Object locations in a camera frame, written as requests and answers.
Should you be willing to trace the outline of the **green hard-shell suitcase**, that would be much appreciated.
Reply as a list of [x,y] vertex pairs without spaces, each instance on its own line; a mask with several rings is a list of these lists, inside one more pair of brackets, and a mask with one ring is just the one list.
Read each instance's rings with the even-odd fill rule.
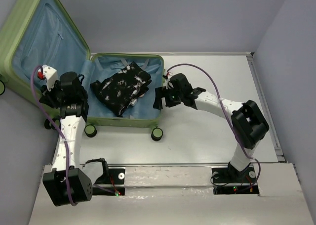
[[[102,81],[135,62],[151,75],[145,95],[116,117],[92,93],[90,84]],[[0,90],[10,89],[29,102],[31,73],[38,65],[59,75],[84,75],[88,92],[88,122],[98,126],[156,128],[160,111],[153,108],[155,89],[163,83],[164,61],[159,55],[98,53],[90,49],[59,0],[17,0],[0,32]]]

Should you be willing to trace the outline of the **black white patterned garment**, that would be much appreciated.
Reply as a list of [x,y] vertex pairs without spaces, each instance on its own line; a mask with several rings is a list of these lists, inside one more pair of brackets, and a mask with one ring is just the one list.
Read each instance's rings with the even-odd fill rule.
[[151,75],[135,62],[131,62],[102,82],[94,81],[90,88],[96,98],[115,116],[122,117],[131,102],[149,90],[148,85],[151,82]]

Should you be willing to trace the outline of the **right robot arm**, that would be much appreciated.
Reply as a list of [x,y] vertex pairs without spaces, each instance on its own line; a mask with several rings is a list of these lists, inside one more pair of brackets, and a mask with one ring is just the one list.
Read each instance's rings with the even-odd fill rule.
[[223,172],[216,179],[224,183],[239,181],[245,176],[253,154],[269,131],[270,127],[263,113],[253,100],[237,102],[221,98],[206,89],[193,88],[182,73],[173,75],[164,87],[155,89],[154,109],[161,110],[164,106],[174,107],[184,104],[199,111],[205,111],[227,120],[237,146],[234,155]]

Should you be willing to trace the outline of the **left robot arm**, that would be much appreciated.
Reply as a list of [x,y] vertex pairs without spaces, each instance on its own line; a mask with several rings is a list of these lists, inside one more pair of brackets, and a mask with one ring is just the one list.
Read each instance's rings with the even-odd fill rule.
[[58,149],[50,172],[44,173],[43,185],[54,206],[90,201],[96,182],[109,178],[109,167],[104,158],[90,159],[87,169],[79,167],[82,136],[88,115],[88,94],[82,82],[84,75],[66,72],[61,76],[49,66],[38,70],[37,77],[46,83],[40,89],[39,105],[60,109],[60,119],[47,120],[58,131]]

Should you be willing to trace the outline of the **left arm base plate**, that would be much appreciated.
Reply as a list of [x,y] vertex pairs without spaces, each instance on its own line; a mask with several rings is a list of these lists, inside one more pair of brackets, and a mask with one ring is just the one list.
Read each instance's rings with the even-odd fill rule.
[[125,168],[109,168],[109,175],[100,176],[93,186],[94,196],[124,196]]

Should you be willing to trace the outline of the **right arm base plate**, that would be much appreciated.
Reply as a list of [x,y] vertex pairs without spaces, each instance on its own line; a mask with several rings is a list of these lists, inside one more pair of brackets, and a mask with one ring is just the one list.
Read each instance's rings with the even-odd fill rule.
[[253,167],[249,167],[241,176],[234,178],[229,175],[228,168],[226,167],[212,168],[210,182],[213,185],[214,195],[259,195],[259,187]]

